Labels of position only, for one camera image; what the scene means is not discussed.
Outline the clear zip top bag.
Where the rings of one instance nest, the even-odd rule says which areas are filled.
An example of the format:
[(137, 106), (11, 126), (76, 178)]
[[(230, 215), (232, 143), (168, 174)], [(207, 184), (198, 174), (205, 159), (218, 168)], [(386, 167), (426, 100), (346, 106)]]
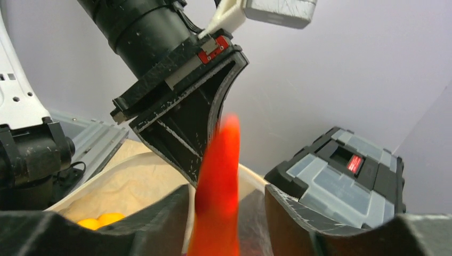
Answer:
[[(273, 255), (264, 207), (261, 176), (239, 165), (239, 239), (241, 255)], [(129, 157), (101, 171), (50, 206), (78, 222), (105, 213), (129, 216), (167, 196), (185, 177), (154, 153)]]

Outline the red toy chili pepper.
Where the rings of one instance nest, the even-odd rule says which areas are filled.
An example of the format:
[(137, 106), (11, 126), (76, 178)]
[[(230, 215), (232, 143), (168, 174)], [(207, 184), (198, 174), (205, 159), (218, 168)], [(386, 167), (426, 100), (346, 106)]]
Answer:
[(203, 155), (188, 255), (239, 255), (240, 122), (223, 118)]

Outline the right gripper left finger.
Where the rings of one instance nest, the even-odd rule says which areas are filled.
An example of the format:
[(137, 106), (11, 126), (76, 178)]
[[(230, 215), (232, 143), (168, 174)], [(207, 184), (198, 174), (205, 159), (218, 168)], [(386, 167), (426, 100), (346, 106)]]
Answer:
[(98, 230), (52, 211), (2, 211), (1, 255), (181, 255), (190, 191), (159, 201)]

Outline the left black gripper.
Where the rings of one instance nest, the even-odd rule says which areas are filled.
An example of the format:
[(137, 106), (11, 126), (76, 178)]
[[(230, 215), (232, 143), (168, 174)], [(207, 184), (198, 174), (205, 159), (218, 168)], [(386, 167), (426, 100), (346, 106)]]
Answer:
[(110, 114), (118, 124), (137, 117), (130, 127), (139, 139), (196, 185), (223, 102), (247, 65), (229, 34), (190, 35), (115, 98)]

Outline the yellow toy bell pepper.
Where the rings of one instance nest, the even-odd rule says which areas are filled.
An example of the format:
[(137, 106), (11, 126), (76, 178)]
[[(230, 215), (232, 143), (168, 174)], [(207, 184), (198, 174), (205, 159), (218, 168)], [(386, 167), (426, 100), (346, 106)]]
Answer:
[(97, 218), (87, 218), (79, 220), (77, 224), (90, 230), (98, 230), (99, 228), (108, 226), (124, 218), (125, 216), (122, 213), (105, 213)]

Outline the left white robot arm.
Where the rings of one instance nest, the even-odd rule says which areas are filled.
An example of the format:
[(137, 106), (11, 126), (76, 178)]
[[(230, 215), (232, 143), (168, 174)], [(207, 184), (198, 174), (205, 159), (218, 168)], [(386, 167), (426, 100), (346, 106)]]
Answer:
[[(154, 153), (191, 184), (220, 119), (223, 102), (248, 65), (232, 32), (245, 1), (216, 1), (206, 28), (184, 13), (186, 1), (80, 1), (111, 49), (136, 76), (113, 99), (111, 116), (129, 122)], [(1, 209), (44, 210), (53, 177), (75, 146), (34, 94), (1, 26)]]

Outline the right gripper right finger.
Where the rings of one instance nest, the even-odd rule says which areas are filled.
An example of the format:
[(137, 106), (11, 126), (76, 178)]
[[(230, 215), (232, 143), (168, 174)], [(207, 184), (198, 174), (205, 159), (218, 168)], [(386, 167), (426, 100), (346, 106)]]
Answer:
[(265, 186), (274, 255), (451, 255), (451, 214), (397, 214), (371, 229), (336, 222)]

